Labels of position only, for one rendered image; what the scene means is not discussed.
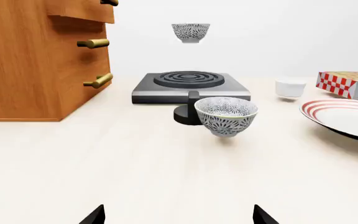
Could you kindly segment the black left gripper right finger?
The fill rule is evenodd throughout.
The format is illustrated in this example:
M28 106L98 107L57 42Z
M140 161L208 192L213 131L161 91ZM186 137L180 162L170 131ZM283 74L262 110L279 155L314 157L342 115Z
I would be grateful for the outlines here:
M254 224L279 224L274 218L272 218L272 216L270 216L258 205L254 205L253 222Z

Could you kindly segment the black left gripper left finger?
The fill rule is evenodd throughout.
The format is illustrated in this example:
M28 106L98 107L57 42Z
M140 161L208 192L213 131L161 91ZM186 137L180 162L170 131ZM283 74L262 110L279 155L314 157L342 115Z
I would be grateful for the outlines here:
M104 224L106 219L104 205L100 205L93 210L79 224Z

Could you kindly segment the black patterned bowl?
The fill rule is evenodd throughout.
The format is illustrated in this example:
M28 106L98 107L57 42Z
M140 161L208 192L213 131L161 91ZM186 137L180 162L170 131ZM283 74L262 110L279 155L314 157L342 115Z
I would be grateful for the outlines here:
M228 96L202 98L194 107L203 126L220 138L232 138L243 132L259 112L253 102Z
M208 32L210 24L172 24L173 31L184 44L198 44Z

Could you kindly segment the white plate with red stripes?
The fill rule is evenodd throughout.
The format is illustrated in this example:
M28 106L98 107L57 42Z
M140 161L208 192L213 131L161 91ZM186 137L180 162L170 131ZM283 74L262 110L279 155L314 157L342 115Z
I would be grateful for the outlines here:
M302 102L299 110L308 119L343 136L358 140L358 100L325 98Z

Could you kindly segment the black stove knob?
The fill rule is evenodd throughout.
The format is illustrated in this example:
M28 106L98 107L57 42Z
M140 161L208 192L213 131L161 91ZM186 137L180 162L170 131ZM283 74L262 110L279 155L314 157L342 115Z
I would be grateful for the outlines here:
M189 91L187 104L178 106L174 109L173 119L180 124L189 126L202 125L197 111L195 110L195 103L198 100L200 100L200 94L198 91Z

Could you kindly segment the grey stove with black burner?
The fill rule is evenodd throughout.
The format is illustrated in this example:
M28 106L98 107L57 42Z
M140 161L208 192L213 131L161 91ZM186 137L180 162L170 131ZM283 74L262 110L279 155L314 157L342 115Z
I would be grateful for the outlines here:
M186 104L189 91L197 91L200 98L251 100L250 91L229 74L187 70L146 74L132 91L132 103Z

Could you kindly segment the white ramekin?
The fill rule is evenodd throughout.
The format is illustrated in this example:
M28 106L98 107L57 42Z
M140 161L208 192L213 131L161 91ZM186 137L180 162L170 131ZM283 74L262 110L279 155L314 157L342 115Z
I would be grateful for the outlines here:
M275 92L286 98L299 98L304 93L306 82L294 78L280 78L275 80Z

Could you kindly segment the red white checkered box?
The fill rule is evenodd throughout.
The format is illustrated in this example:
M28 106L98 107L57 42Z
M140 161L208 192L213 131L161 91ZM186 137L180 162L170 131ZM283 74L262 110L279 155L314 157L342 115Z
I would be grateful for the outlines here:
M358 72L319 72L316 87L338 96L358 100Z

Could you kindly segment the wooden drawer cabinet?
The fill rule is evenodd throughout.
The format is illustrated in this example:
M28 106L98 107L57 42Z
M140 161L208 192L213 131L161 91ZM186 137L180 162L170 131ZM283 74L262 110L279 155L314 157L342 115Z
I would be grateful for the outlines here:
M61 121L103 91L83 86L111 73L114 6L100 0L0 0L0 121Z

